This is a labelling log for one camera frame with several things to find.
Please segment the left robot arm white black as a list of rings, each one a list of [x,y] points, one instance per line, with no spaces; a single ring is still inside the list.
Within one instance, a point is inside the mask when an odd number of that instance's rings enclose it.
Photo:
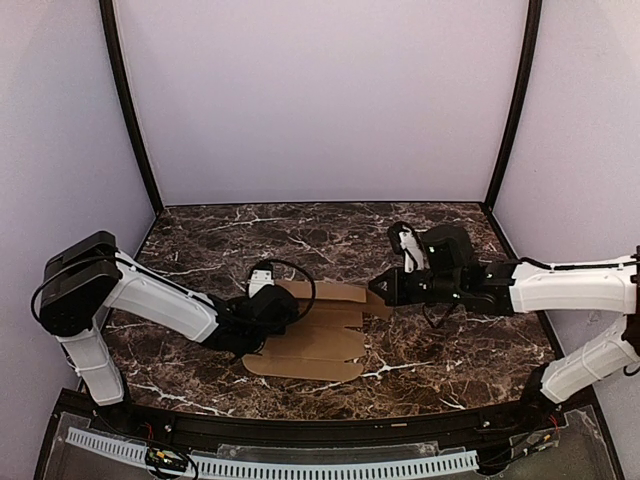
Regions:
[[[128,312],[242,358],[310,311],[275,283],[272,265],[256,264],[245,294],[224,300],[152,272],[121,251],[112,233],[97,231],[48,260],[30,309],[61,344],[93,401],[107,407],[124,401],[126,387],[96,324],[98,313]]]

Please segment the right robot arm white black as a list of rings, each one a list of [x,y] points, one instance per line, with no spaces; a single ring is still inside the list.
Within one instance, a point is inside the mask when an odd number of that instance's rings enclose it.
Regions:
[[[482,262],[468,232],[438,225],[417,233],[406,222],[388,230],[403,264],[368,283],[388,307],[461,305],[468,312],[510,316],[548,310],[619,313],[596,338],[565,357],[536,368],[521,401],[539,411],[639,364],[639,256],[599,262],[547,264],[529,257]]]

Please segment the brown cardboard box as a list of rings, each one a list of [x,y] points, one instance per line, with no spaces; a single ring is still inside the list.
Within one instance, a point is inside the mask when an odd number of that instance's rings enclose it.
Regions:
[[[256,354],[242,358],[244,367],[261,376],[347,382],[360,376],[365,354],[364,316],[388,320],[392,309],[363,286],[318,282],[310,312],[269,337]]]

